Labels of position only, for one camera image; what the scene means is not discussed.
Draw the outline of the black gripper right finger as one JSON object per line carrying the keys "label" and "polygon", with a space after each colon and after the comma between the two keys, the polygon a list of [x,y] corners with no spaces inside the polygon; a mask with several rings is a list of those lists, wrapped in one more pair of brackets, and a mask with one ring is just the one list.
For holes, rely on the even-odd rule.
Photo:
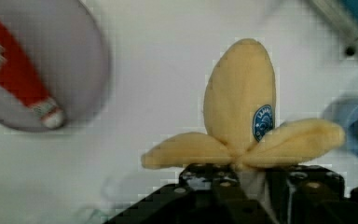
{"label": "black gripper right finger", "polygon": [[358,187],[345,197],[342,175],[319,165],[270,168],[271,207],[280,224],[358,224]]}

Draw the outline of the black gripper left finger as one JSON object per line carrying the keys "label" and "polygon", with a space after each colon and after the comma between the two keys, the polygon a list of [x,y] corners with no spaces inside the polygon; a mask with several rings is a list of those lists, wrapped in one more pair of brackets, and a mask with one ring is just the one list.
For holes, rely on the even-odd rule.
{"label": "black gripper left finger", "polygon": [[105,224],[274,224],[227,165],[193,163]]}

